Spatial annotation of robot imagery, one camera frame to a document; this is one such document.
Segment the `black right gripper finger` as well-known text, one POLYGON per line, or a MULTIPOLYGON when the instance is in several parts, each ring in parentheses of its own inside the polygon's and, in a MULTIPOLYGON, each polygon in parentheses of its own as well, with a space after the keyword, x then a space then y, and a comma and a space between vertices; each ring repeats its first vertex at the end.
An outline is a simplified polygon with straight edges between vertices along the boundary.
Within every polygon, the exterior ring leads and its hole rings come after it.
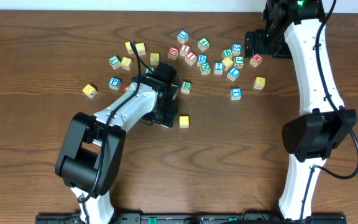
POLYGON ((273 58, 292 59, 288 44, 283 41, 270 41, 268 43, 268 54, 273 58))
POLYGON ((268 47, 265 44, 266 30, 257 29, 245 34, 245 57, 251 58, 255 54, 267 55, 268 47))

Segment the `yellow O block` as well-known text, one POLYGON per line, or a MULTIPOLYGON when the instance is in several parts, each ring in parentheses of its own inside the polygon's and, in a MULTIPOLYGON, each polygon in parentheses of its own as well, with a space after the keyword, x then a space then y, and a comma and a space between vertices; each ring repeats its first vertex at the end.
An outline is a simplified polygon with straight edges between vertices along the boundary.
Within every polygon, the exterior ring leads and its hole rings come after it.
POLYGON ((190 125, 190 117, 189 116, 180 116, 180 128, 188 128, 190 125))

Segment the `green R block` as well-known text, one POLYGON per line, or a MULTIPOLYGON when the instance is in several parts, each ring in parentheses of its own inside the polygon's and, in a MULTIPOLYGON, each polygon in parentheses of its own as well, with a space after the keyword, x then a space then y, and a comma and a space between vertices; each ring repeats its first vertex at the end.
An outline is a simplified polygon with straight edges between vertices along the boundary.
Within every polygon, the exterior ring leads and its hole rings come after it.
POLYGON ((191 91, 192 83, 188 81, 183 81, 181 84, 181 92, 185 94, 189 94, 191 91))

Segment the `yellow G block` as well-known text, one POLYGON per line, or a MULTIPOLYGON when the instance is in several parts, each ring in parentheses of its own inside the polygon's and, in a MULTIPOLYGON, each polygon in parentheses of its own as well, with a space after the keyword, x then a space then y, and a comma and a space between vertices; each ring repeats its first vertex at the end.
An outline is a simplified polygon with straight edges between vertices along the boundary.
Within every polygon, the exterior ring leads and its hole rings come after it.
POLYGON ((223 66, 224 66, 224 71, 228 71, 233 65, 234 62, 232 60, 232 58, 230 57, 226 57, 222 60, 223 66))

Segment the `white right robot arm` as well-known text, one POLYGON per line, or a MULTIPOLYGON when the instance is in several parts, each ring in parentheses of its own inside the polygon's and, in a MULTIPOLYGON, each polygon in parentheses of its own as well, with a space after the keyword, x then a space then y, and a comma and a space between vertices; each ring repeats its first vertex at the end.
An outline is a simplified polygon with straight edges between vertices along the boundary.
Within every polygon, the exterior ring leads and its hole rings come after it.
POLYGON ((268 0, 262 13, 265 28, 245 36, 245 56, 251 65, 258 66, 264 55, 293 60, 300 94, 299 117, 282 128, 289 165, 277 223, 344 221, 339 215, 311 212, 319 173, 344 138, 355 137, 357 121, 334 81, 325 37, 330 16, 319 0, 268 0))

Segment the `green Z block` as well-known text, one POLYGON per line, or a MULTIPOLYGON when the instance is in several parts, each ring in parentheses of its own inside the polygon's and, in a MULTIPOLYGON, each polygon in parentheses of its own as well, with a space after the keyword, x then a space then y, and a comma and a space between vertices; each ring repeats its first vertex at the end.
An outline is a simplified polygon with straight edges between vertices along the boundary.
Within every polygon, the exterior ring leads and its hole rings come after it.
POLYGON ((149 67, 145 69, 145 74, 153 74, 155 72, 155 67, 149 67))

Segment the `red E block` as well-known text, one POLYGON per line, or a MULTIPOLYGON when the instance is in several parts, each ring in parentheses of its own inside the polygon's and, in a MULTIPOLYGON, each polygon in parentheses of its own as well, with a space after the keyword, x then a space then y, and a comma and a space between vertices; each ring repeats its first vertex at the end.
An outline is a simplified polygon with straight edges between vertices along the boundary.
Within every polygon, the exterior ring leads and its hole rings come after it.
POLYGON ((179 55, 179 50, 176 47, 170 47, 167 52, 167 57, 171 60, 176 60, 179 55))

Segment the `green B block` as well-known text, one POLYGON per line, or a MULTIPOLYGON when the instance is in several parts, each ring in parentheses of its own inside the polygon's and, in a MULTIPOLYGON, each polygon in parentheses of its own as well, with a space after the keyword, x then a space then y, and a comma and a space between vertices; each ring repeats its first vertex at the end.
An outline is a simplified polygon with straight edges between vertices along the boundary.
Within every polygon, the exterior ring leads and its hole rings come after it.
POLYGON ((233 53, 232 53, 232 49, 223 49, 222 51, 222 58, 232 58, 233 57, 233 53))

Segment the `red i block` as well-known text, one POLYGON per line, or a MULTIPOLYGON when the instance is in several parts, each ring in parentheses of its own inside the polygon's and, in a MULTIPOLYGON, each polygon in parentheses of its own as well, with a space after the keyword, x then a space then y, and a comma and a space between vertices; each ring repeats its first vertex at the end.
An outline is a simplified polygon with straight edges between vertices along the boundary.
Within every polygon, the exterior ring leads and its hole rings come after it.
POLYGON ((191 51, 191 46, 187 44, 182 44, 180 47, 180 55, 186 57, 188 53, 191 51))
POLYGON ((198 59, 198 55, 195 54, 193 51, 189 51, 188 54, 185 56, 185 62, 192 66, 198 59))

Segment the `red I block upper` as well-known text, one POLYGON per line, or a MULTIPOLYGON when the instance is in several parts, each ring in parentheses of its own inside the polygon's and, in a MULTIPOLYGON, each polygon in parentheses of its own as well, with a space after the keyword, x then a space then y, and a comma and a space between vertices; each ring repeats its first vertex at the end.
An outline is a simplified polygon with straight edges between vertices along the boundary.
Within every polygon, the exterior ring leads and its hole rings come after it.
POLYGON ((191 51, 191 46, 187 44, 182 44, 180 47, 180 55, 186 57, 188 53, 191 51))

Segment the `blue 1 block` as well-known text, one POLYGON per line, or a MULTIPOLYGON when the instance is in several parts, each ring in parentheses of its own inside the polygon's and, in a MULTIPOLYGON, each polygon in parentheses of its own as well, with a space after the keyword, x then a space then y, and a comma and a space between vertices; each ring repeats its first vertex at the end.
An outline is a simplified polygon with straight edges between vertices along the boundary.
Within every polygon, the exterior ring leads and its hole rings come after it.
POLYGON ((241 72, 238 68, 232 67, 230 70, 228 70, 227 78, 234 82, 239 77, 240 73, 241 72))

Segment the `green N block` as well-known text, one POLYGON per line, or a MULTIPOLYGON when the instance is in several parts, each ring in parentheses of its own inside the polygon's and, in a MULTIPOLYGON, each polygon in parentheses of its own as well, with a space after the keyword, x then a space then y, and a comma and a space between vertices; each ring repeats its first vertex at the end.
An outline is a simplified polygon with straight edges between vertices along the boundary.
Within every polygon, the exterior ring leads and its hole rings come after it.
POLYGON ((200 65, 200 72, 202 75, 209 75, 211 73, 211 66, 209 62, 200 65))

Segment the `blue 2 block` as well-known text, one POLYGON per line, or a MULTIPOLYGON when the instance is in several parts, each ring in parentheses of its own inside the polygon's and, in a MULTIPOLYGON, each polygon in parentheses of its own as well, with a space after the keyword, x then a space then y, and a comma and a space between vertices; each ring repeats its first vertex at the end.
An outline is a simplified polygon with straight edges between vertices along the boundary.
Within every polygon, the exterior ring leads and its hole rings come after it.
POLYGON ((215 62, 214 63, 214 74, 222 75, 223 71, 224 71, 224 64, 222 62, 215 62))

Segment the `blue P block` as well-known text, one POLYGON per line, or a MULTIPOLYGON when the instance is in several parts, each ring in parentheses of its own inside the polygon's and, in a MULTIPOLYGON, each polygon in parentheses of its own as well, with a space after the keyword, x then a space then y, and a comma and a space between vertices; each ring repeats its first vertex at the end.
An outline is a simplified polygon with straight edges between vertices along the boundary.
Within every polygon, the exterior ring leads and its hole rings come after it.
POLYGON ((108 86, 110 87, 110 89, 112 90, 119 90, 121 87, 121 79, 117 78, 117 77, 111 77, 108 83, 108 86))

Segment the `yellow K block far left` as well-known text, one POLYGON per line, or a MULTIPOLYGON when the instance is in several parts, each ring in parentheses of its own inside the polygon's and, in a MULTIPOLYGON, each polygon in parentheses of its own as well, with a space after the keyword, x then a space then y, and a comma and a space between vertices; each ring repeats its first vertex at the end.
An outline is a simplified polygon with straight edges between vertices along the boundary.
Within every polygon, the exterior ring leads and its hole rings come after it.
POLYGON ((94 98, 98 93, 96 87, 90 83, 82 89, 82 92, 91 99, 94 98))

